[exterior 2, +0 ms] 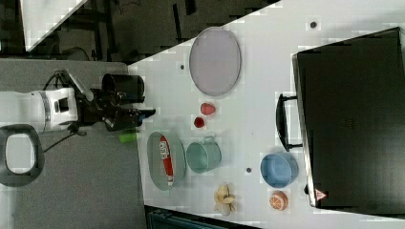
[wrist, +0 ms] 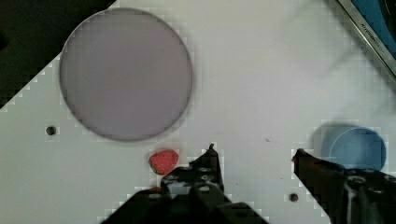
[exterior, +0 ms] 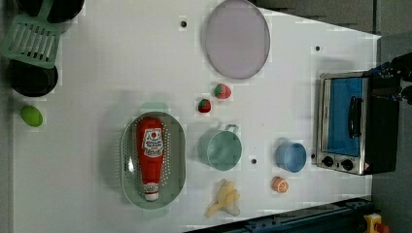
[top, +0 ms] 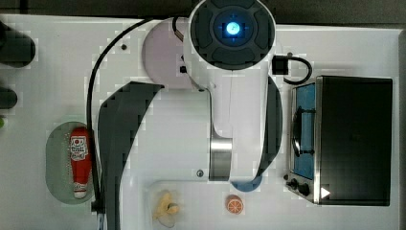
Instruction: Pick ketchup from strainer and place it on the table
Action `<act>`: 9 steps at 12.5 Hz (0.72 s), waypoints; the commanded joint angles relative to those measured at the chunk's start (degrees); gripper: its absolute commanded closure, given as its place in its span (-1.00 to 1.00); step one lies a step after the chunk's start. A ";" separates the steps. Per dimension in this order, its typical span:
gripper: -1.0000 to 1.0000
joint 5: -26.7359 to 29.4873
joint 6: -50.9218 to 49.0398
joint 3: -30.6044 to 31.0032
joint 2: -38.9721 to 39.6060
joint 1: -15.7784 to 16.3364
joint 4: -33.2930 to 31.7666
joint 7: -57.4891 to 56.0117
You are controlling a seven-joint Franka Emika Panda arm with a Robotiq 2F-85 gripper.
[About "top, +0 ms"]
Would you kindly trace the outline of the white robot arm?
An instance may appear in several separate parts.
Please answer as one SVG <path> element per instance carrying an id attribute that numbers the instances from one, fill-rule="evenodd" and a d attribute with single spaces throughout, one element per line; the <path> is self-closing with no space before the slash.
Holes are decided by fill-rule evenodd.
<path id="1" fill-rule="evenodd" d="M 187 73 L 209 94 L 211 181 L 257 176 L 275 44 L 274 17 L 260 0 L 201 0 L 187 21 Z"/>

